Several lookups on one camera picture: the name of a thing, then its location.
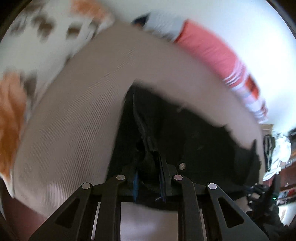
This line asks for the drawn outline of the black white striped garment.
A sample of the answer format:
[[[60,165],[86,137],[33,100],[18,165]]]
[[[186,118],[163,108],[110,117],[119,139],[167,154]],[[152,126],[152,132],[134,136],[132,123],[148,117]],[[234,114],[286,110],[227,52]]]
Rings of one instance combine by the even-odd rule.
[[[272,165],[272,155],[275,148],[275,138],[268,134],[263,138],[264,147],[264,159],[265,159],[265,171],[269,172]]]

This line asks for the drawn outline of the beige bed sheet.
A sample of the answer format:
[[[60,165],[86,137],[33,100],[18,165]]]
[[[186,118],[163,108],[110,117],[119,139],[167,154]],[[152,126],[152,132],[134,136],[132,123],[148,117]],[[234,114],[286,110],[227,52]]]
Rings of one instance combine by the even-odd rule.
[[[256,142],[260,160],[258,123],[216,74],[176,45],[116,23],[69,61],[35,109],[14,165],[16,198],[48,219],[83,183],[108,181],[134,83],[225,127],[245,149]],[[178,213],[123,201],[120,240],[178,240]]]

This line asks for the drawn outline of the white floral pillow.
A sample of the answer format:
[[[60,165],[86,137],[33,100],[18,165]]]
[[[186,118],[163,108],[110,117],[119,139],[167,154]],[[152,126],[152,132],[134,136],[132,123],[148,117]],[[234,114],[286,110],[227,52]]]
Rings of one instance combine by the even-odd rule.
[[[82,47],[115,21],[98,1],[32,1],[1,41],[1,178],[12,169],[23,125]]]

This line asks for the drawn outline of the black pants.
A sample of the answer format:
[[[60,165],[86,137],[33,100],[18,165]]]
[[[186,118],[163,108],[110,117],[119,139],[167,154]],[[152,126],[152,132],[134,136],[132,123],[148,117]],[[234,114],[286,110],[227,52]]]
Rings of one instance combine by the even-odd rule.
[[[123,174],[124,196],[171,210],[169,171],[197,184],[215,183],[236,200],[258,182],[260,167],[256,142],[245,149],[225,127],[134,83],[125,95],[107,178]]]

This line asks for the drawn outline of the white patterned cloth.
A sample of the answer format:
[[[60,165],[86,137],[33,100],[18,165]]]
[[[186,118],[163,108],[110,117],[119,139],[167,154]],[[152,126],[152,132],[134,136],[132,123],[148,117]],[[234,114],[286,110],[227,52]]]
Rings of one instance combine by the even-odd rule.
[[[287,164],[292,153],[291,142],[282,133],[272,135],[275,138],[275,148],[272,155],[272,165],[269,172],[265,172],[263,181],[267,181],[275,174],[279,174],[284,164]]]

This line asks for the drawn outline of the pink striped bolster pillow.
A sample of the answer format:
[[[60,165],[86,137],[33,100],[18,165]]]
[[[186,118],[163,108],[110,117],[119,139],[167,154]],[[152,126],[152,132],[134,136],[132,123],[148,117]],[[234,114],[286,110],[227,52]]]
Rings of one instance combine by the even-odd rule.
[[[245,104],[259,123],[267,120],[267,107],[253,76],[237,54],[214,33],[191,19],[151,11],[133,20],[143,31],[177,44],[206,64]]]

